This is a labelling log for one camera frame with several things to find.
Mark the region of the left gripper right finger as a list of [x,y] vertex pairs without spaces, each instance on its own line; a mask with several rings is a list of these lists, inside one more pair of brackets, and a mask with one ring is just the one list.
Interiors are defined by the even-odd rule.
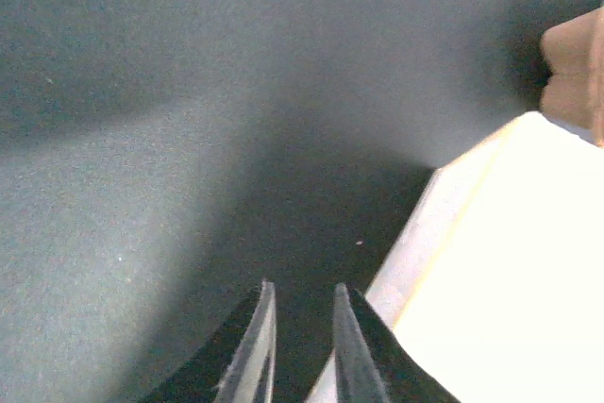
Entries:
[[343,283],[334,292],[332,334],[339,402],[458,400],[403,349],[363,294]]

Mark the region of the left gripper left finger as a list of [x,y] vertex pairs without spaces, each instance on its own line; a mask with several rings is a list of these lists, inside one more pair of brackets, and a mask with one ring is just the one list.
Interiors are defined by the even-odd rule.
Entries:
[[271,403],[276,369],[275,284],[264,280],[180,368],[141,402]]

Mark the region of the beige paper bag with handles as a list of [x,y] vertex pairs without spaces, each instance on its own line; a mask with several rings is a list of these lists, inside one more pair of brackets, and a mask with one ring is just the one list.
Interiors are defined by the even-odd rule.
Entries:
[[[513,119],[434,172],[360,293],[456,402],[601,401],[602,149]],[[339,402],[334,353],[310,401]]]

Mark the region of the brown cardboard cup carrier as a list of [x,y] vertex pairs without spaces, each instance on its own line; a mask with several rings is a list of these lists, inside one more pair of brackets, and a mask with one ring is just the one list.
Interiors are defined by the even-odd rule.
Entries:
[[541,112],[591,132],[603,146],[603,8],[549,28],[541,50],[550,76]]

